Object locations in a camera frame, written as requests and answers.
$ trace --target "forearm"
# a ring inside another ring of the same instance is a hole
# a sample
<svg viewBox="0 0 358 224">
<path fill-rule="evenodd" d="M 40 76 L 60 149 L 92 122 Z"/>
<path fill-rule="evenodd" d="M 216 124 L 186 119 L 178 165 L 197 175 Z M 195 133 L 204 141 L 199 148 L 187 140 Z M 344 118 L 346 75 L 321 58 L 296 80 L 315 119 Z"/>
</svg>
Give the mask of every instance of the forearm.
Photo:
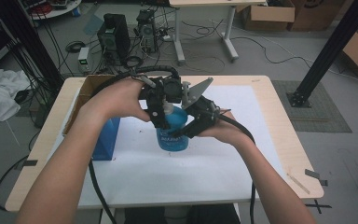
<svg viewBox="0 0 358 224">
<path fill-rule="evenodd" d="M 85 173 L 103 119 L 80 110 L 71 131 L 29 191 L 18 223 L 69 223 L 75 215 Z"/>
<path fill-rule="evenodd" d="M 315 223 L 307 207 L 247 136 L 237 138 L 233 146 L 248 167 L 270 223 Z"/>
</svg>

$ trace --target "metal stand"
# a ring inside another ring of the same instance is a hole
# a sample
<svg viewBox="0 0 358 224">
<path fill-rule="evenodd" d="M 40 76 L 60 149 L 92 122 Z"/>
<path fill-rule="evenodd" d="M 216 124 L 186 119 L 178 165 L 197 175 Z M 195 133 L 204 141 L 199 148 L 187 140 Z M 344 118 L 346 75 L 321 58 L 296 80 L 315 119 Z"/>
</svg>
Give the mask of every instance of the metal stand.
<svg viewBox="0 0 358 224">
<path fill-rule="evenodd" d="M 358 29 L 358 1 L 353 1 L 336 30 L 327 40 L 315 63 L 293 94 L 289 95 L 292 107 L 301 107 L 321 81 L 328 68 L 344 49 Z"/>
<path fill-rule="evenodd" d="M 235 15 L 235 7 L 230 7 L 228 11 L 226 31 L 222 33 L 223 42 L 225 43 L 230 53 L 232 63 L 239 58 L 237 51 L 234 49 L 234 46 L 232 45 L 231 40 L 229 39 L 229 36 L 231 34 L 232 22 L 234 20 L 234 15 Z"/>
<path fill-rule="evenodd" d="M 185 54 L 182 50 L 182 44 L 179 37 L 179 7 L 175 9 L 175 35 L 173 36 L 173 44 L 175 45 L 176 55 L 178 56 L 178 63 L 183 64 L 185 62 Z"/>
</svg>

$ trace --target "blue box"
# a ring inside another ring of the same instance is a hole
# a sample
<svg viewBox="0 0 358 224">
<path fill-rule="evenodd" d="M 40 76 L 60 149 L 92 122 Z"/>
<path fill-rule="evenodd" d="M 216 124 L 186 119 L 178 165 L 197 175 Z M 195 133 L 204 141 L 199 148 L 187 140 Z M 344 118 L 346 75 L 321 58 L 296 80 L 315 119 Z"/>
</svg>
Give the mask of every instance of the blue box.
<svg viewBox="0 0 358 224">
<path fill-rule="evenodd" d="M 93 161 L 111 161 L 118 132 L 120 118 L 109 119 L 103 126 L 94 152 L 92 153 Z"/>
</svg>

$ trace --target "black metal pole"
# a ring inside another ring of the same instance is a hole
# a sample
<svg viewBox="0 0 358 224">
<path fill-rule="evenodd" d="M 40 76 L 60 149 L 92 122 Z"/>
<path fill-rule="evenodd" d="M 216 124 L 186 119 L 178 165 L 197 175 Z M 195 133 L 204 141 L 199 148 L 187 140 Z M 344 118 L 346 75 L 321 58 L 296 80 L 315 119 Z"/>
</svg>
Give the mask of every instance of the black metal pole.
<svg viewBox="0 0 358 224">
<path fill-rule="evenodd" d="M 315 63 L 294 93 L 288 95 L 292 107 L 301 107 L 321 81 L 338 54 L 358 29 L 358 0 L 353 1 L 336 30 L 327 40 Z"/>
</svg>

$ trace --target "hand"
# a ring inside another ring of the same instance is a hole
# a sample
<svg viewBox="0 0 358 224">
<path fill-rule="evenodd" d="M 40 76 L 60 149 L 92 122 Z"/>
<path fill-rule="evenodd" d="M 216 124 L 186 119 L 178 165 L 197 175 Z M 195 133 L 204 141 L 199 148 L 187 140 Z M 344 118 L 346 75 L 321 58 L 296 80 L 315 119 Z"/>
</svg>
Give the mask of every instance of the hand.
<svg viewBox="0 0 358 224">
<path fill-rule="evenodd" d="M 226 112 L 224 115 L 231 119 L 235 119 L 232 113 L 229 111 Z M 214 137 L 221 142 L 229 143 L 231 145 L 233 145 L 236 142 L 236 139 L 238 137 L 244 137 L 244 136 L 246 135 L 242 133 L 240 129 L 220 119 L 215 123 L 213 127 L 199 134 L 199 137 Z"/>
<path fill-rule="evenodd" d="M 149 115 L 143 111 L 138 100 L 143 85 L 143 82 L 132 78 L 122 79 L 100 91 L 84 107 L 104 119 L 136 117 L 150 121 Z"/>
</svg>

